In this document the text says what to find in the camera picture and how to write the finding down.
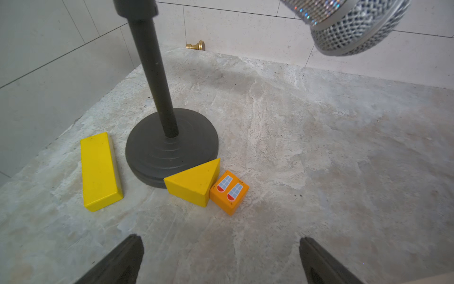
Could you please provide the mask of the black microphone stand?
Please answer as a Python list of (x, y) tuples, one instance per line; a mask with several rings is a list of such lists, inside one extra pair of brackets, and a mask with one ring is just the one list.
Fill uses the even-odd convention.
[(204, 115), (173, 107), (153, 21), (158, 16), (156, 2), (113, 3), (118, 15), (128, 21), (157, 109), (132, 129), (125, 157), (140, 181), (164, 188), (164, 178), (216, 159), (219, 137)]

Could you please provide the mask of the small brass object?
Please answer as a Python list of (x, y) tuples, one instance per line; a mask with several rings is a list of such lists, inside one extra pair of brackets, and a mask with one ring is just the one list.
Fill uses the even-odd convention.
[(205, 46), (205, 43), (204, 43), (203, 40), (200, 40), (196, 44), (187, 44), (186, 48), (190, 49), (190, 50), (201, 50), (201, 51), (205, 51), (206, 50), (206, 46)]

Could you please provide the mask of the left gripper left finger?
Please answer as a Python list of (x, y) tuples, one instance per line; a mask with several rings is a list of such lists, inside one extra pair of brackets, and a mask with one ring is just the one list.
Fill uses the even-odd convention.
[(139, 235), (131, 234), (76, 284), (135, 284), (144, 255)]

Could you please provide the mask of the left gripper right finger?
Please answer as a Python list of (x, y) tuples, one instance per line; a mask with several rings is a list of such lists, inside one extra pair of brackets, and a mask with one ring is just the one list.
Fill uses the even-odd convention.
[(309, 284), (363, 284), (315, 239), (300, 239), (301, 263)]

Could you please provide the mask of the orange cube block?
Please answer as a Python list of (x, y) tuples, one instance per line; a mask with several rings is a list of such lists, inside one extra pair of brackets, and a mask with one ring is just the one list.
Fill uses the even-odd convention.
[(232, 216), (245, 198), (249, 186), (227, 170), (210, 189), (210, 199)]

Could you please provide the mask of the yellow triangle block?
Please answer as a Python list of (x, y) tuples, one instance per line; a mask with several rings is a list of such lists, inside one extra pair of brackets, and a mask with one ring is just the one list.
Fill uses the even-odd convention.
[(221, 159), (198, 165), (164, 178), (169, 192), (180, 199), (200, 207), (206, 207), (210, 188), (217, 181), (221, 169)]

